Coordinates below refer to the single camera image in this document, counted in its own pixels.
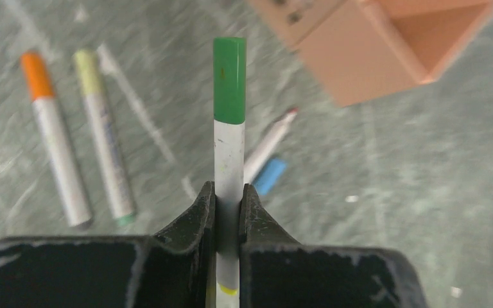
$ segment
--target blue marker cap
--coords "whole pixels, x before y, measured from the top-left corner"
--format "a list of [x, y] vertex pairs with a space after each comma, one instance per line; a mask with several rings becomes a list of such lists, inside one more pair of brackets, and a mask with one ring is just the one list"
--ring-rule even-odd
[[286, 162], [276, 157], [271, 158], [267, 164], [263, 167], [262, 171], [258, 174], [258, 177], [254, 180], [254, 187], [258, 192], [258, 195], [267, 195], [277, 180], [281, 177], [284, 170], [286, 170]]

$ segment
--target green marker end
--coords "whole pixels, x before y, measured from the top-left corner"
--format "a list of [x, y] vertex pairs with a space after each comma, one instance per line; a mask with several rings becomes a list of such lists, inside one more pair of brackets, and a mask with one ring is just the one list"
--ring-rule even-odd
[[126, 215], [126, 216], [122, 216], [122, 217], [116, 219], [116, 222], [121, 227], [123, 227], [125, 225], [129, 225], [130, 223], [133, 223], [134, 221], [135, 221], [135, 214], [134, 213]]
[[213, 42], [214, 119], [245, 122], [246, 43], [240, 37], [217, 37]]

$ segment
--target yellow paint marker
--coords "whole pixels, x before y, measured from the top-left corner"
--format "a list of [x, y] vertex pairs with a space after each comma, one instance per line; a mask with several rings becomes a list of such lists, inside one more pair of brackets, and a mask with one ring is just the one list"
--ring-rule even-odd
[[28, 52], [21, 56], [21, 65], [67, 222], [71, 227], [85, 230], [92, 216], [44, 62], [37, 53]]
[[84, 49], [74, 54], [74, 62], [112, 216], [118, 225], [127, 225], [135, 219], [135, 208], [112, 127], [98, 61], [93, 52]]

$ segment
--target green paint marker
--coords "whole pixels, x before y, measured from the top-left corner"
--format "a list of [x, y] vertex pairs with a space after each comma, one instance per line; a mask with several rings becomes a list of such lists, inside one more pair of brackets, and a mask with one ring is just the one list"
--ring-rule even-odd
[[239, 289], [239, 205], [245, 164], [245, 40], [213, 42], [214, 190], [216, 193], [216, 280], [222, 291]]

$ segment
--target paint marker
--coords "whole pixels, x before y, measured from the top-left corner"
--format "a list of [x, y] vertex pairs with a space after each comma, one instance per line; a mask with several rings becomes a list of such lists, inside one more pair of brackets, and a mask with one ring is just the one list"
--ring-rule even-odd
[[92, 216], [44, 62], [37, 53], [27, 52], [21, 56], [21, 65], [67, 222], [71, 227], [85, 230]]
[[287, 111], [280, 120], [275, 122], [258, 147], [250, 154], [245, 163], [245, 183], [252, 183], [260, 170], [266, 164], [268, 159], [273, 155], [275, 148], [284, 138], [290, 124], [296, 118], [298, 108], [292, 108]]
[[93, 52], [79, 50], [74, 54], [74, 62], [112, 217], [118, 225], [127, 225], [135, 220], [135, 207], [112, 127], [98, 61]]
[[239, 206], [245, 160], [245, 40], [213, 42], [214, 190], [216, 193], [216, 280], [236, 295], [239, 288]]

